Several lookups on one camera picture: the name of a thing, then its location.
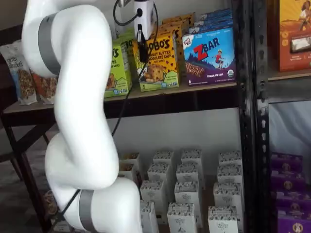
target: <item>floor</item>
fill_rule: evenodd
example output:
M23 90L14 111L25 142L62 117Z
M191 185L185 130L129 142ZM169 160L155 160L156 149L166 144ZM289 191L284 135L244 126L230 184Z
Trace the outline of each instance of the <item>floor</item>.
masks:
M39 190L48 189L44 155L28 155ZM19 181L10 162L0 164L0 232L40 233L35 211L24 182Z

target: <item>snack bag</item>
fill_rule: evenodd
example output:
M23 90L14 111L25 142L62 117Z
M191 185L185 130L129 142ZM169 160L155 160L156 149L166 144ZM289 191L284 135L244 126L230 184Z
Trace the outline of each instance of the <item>snack bag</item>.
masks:
M30 70L35 82L35 90L45 104L54 104L57 77L43 78Z
M20 105L36 103L35 85L22 53L21 41L1 46L0 53L10 69Z

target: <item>snack box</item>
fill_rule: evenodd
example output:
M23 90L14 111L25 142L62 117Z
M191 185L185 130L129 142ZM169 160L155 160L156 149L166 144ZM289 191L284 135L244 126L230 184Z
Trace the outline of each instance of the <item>snack box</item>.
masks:
M223 17L227 15L232 15L232 11L230 8L224 10L213 11L205 14L201 14L196 21L207 20L210 18Z
M279 208L277 210L278 233L311 232L311 212L293 211Z
M135 182L139 186L137 178L137 170L134 164L120 163L119 167L119 177L125 177Z
M237 164L243 167L242 153L239 150L219 153L218 160L220 165Z
M170 233L197 233L193 204L170 203L167 217Z
M272 152L270 166L275 170L302 172L303 157L301 155Z
M127 48L122 40L114 40L112 62L104 97L127 95L132 87L132 77L127 58Z
M276 206L296 211L311 211L311 192L276 192Z
M232 28L183 36L190 86L233 82L236 63Z
M139 77L141 91L152 91L166 88L178 87L180 75L177 62L176 35L172 31L158 32L154 44L154 38L147 40L148 51L152 47L151 56L148 65ZM140 74L145 63L139 58L139 49L137 41L133 41L133 52L137 67L137 73Z
M239 232L244 232L242 191L239 183L215 183L213 188L216 206L235 206Z
M271 171L271 187L279 190L306 190L306 179L303 173L288 171Z
M211 233L238 233L236 208L209 206L208 226Z
M193 26L198 27L198 26L203 26L203 25L214 25L214 24L217 24L217 23L220 23L223 21L227 21L227 20L233 20L232 15L196 21L196 22L194 22Z
M239 183L242 191L242 208L244 211L244 184L243 171L241 165L228 164L219 165L217 168L218 183Z
M280 71L311 67L311 28L305 0L279 2L279 69Z
M166 199L163 181L143 181L140 187L141 197L144 201L155 203L155 213L158 224L167 224L168 202Z
M148 169L148 177L151 181L163 181L169 202L174 201L173 169L167 163L153 163Z
M194 204L194 213L198 228L203 227L202 194L197 181L177 182L175 184L175 199L177 203Z
M203 189L205 189L205 178L203 172L203 162L202 162L202 150L183 150L181 152L181 162L193 162L196 163L200 184Z
M154 202L140 201L140 220L143 233L159 233Z
M140 159L140 154L139 153L124 154L120 159L120 163L121 164L133 164L136 170L136 176L137 176L138 183L141 184L145 176L145 172L143 170L143 165Z
M199 172L197 164L193 162L186 162L177 166L176 177L178 182L197 181L200 184Z
M190 14L186 14L186 15L182 15L182 16L166 18L166 19L162 20L162 24L170 23L170 22L174 22L174 21L180 21L180 20L184 20L184 19L188 20L189 26L193 26L193 23L195 21L195 12L190 13Z
M189 34L197 34L197 33L207 32L211 30L232 27L232 26L233 26L233 21L231 20L231 21L224 21L219 24L191 27L189 28Z

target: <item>cartoon character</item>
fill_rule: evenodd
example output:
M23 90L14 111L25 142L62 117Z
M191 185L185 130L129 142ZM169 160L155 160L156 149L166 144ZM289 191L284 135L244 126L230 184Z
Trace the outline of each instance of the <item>cartoon character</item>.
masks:
M223 64L224 64L224 61L223 61L223 60L225 60L225 58L222 58L222 53L223 53L222 50L219 49L219 50L218 50L218 54L217 54L216 56L213 56L213 57L216 58L215 62L216 62L217 64L219 64L219 65L218 65L218 69L222 69L222 68L223 68Z

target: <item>orange cereal box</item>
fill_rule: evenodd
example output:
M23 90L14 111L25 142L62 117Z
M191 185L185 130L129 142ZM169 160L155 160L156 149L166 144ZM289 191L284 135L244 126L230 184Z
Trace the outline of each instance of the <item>orange cereal box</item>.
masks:
M172 31L158 32L156 41L147 40L148 51L153 48L149 62L139 77L141 91L152 91L179 86L176 36ZM133 53L138 75L144 67L140 61L137 41L133 41Z

